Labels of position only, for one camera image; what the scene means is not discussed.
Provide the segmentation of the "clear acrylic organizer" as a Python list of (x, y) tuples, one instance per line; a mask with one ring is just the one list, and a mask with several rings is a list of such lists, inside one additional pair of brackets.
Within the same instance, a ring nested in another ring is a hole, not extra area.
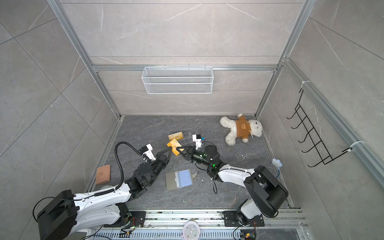
[(178, 142), (182, 146), (192, 146), (195, 144), (193, 141), (193, 135), (197, 135), (197, 134), (199, 134), (197, 130), (183, 132), (183, 138), (181, 140), (178, 140)]

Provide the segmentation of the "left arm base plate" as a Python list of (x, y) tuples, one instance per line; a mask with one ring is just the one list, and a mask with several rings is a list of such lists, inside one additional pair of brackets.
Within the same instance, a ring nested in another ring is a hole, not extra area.
[(121, 220), (121, 227), (143, 227), (146, 220), (146, 211), (133, 211), (124, 215)]

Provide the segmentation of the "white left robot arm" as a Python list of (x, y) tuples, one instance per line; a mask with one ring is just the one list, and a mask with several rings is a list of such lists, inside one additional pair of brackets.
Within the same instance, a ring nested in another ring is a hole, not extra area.
[(127, 223), (126, 202), (142, 196), (168, 165), (170, 147), (156, 154), (152, 163), (142, 163), (122, 184), (85, 194), (65, 190), (53, 197), (35, 218), (42, 240), (63, 240), (68, 235), (100, 225)]

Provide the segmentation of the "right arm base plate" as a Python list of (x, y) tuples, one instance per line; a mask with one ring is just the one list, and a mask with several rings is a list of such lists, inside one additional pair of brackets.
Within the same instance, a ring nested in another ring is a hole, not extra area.
[(221, 215), (224, 220), (225, 227), (240, 227), (242, 226), (256, 226), (264, 227), (265, 222), (263, 215), (256, 215), (252, 219), (248, 219), (244, 214), (237, 211), (223, 211)]

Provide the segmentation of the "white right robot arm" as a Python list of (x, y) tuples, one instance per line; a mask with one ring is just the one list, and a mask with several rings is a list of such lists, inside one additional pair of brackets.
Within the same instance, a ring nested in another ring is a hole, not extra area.
[(288, 190), (267, 168), (243, 169), (226, 164), (220, 159), (215, 145), (208, 145), (203, 152), (193, 146), (177, 147), (176, 150), (187, 161), (207, 167), (215, 194), (218, 192), (216, 182), (232, 183), (247, 189), (251, 198), (243, 202), (236, 213), (236, 219), (242, 224), (257, 216), (277, 217), (279, 208), (289, 196)]

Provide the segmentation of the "orange credit card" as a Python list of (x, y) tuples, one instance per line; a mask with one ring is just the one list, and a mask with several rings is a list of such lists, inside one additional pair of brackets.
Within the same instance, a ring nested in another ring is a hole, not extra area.
[(181, 147), (182, 145), (176, 140), (172, 139), (168, 144), (168, 147), (172, 147), (172, 152), (174, 153), (175, 156), (178, 156), (180, 153), (177, 150), (177, 147)]
[(168, 137), (170, 141), (172, 140), (178, 141), (178, 140), (182, 140), (184, 138), (184, 135), (183, 135), (183, 132), (177, 132), (177, 133), (168, 135)]

